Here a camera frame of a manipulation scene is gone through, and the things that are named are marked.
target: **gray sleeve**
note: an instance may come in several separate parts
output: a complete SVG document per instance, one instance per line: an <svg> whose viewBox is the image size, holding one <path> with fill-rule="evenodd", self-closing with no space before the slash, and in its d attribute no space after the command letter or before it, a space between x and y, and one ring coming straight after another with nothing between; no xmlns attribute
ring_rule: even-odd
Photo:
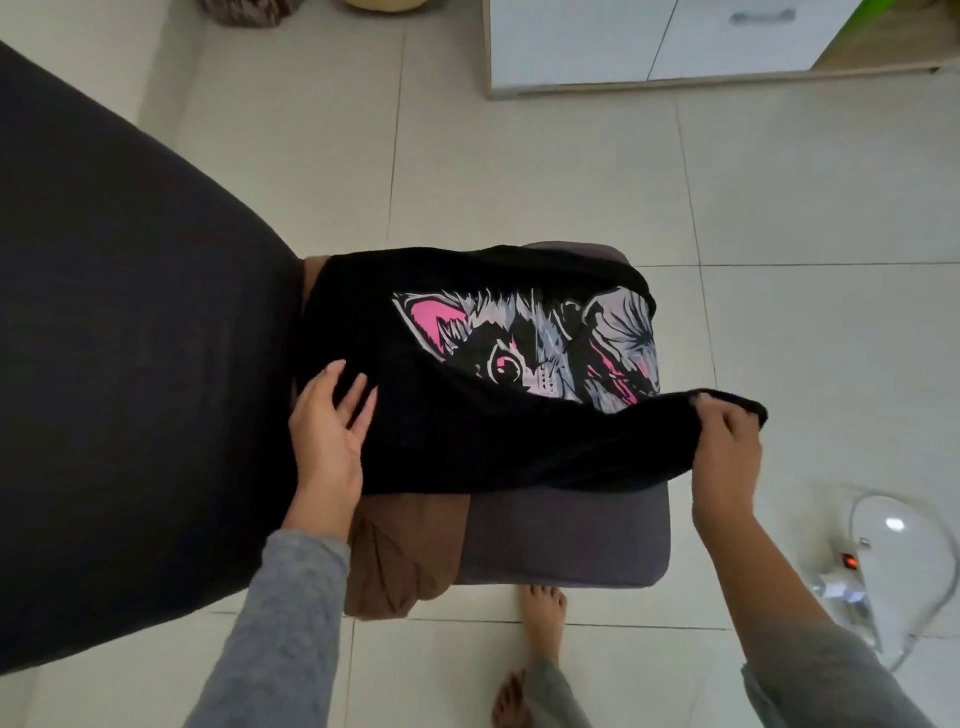
<svg viewBox="0 0 960 728"><path fill-rule="evenodd" d="M747 696L766 728L933 728L859 637L837 624L784 625L744 666Z"/></svg>
<svg viewBox="0 0 960 728"><path fill-rule="evenodd" d="M326 725L349 548L277 531L187 728Z"/></svg>

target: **cat face print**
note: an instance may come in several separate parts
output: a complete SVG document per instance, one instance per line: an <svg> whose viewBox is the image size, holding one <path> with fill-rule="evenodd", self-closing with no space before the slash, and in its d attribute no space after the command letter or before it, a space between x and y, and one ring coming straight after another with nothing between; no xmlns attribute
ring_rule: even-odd
<svg viewBox="0 0 960 728"><path fill-rule="evenodd" d="M618 412L660 389L647 303L622 286L586 302L507 295L394 294L420 345L502 386Z"/></svg>

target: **pink cat ear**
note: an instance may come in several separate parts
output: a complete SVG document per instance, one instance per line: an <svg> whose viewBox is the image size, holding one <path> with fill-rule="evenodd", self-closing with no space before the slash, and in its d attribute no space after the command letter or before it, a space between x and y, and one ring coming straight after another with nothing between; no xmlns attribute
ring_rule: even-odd
<svg viewBox="0 0 960 728"><path fill-rule="evenodd" d="M440 322L465 321L467 314L456 306L438 299L418 299L407 306L411 321L417 326L426 341L433 345L435 353L450 354L440 335Z"/></svg>

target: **cable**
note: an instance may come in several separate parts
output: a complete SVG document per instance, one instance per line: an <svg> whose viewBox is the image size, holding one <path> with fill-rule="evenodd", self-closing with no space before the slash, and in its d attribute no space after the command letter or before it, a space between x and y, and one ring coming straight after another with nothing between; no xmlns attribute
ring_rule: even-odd
<svg viewBox="0 0 960 728"><path fill-rule="evenodd" d="M953 577L950 579L950 584L943 596L941 596L937 602L926 611L926 614L922 619L918 620L916 627L907 633L906 639L903 641L903 651L900 653L900 656L897 658L897 660L890 666L890 671L896 672L903 666L903 663L906 662L906 659L913 654L914 647L917 646L917 642L920 640L920 637L923 636L926 628L930 626L930 623L936 619L937 615L940 614L941 610L949 604L950 600L953 599L953 596L956 594L957 585L960 584L960 545L957 544L957 538L953 535L953 531L951 531L947 523L940 518L939 514L933 511L921 511L918 509L915 503L911 503L905 498L876 492L864 493L860 496L857 496L857 498L853 501L853 505L850 509L850 515L847 518L847 536L851 542L853 542L853 515L856 513L856 509L860 506L860 503L872 497L884 497L888 498L889 500L895 500L897 503L905 505L907 508L916 511L924 518L932 521L937 526L937 529L940 531L940 533L947 538L947 541L950 545L950 552L953 555Z"/></svg>

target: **bare foot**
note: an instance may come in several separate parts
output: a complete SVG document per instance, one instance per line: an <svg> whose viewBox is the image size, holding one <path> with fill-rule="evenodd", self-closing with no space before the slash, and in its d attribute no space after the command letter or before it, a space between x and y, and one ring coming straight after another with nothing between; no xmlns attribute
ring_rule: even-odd
<svg viewBox="0 0 960 728"><path fill-rule="evenodd" d="M525 671L511 672L493 703L493 728L532 728L533 716L523 703Z"/></svg>
<svg viewBox="0 0 960 728"><path fill-rule="evenodd" d="M531 659L543 658L557 665L566 621L566 596L557 587L527 584L517 587L517 592Z"/></svg>

